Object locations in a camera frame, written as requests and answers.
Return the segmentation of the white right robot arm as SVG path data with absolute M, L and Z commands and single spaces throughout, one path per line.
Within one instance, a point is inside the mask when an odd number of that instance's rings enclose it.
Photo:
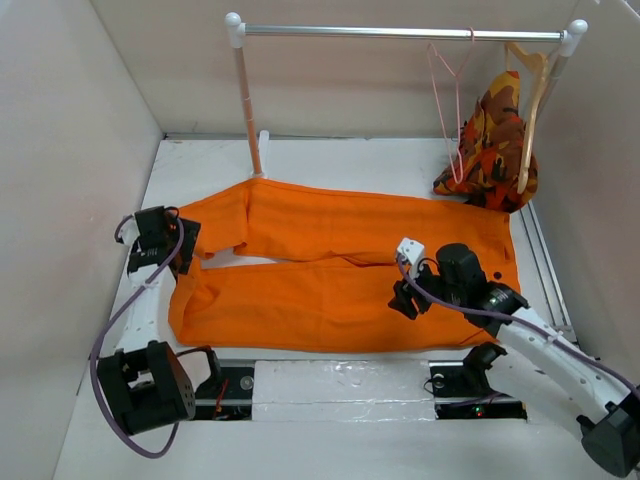
M 468 246 L 445 245 L 429 260 L 421 243 L 405 238 L 395 259 L 402 278 L 390 308 L 414 320 L 439 305 L 489 335 L 463 360 L 468 390 L 532 406 L 610 475 L 625 478 L 638 469 L 638 385 L 567 340 L 516 290 L 488 279 Z

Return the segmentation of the orange trousers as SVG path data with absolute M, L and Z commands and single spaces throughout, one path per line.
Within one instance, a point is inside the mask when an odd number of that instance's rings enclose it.
M 387 353 L 486 342 L 450 309 L 410 320 L 389 307 L 404 238 L 429 254 L 463 243 L 487 274 L 519 285 L 508 215 L 457 202 L 251 179 L 180 213 L 201 226 L 169 306 L 184 345 Z

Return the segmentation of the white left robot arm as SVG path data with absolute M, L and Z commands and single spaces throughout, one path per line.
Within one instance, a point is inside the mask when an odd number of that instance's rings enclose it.
M 92 382 L 107 420 L 125 438 L 193 419 L 197 399 L 226 385 L 210 347 L 175 352 L 167 340 L 170 300 L 189 271 L 199 229 L 164 206 L 140 210 L 117 227 L 117 242 L 129 248 L 132 297 L 115 314 L 123 331 L 114 353 L 93 351 Z

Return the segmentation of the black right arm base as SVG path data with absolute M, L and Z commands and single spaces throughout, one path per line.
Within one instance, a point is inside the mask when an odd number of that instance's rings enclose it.
M 423 389 L 432 395 L 437 420 L 527 420 L 524 404 L 492 390 L 462 361 L 430 361 Z

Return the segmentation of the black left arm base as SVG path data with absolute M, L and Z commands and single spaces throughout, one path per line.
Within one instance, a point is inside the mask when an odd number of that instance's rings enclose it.
M 252 418 L 255 369 L 253 365 L 223 366 L 218 384 L 205 382 L 196 389 L 195 420 L 245 421 Z

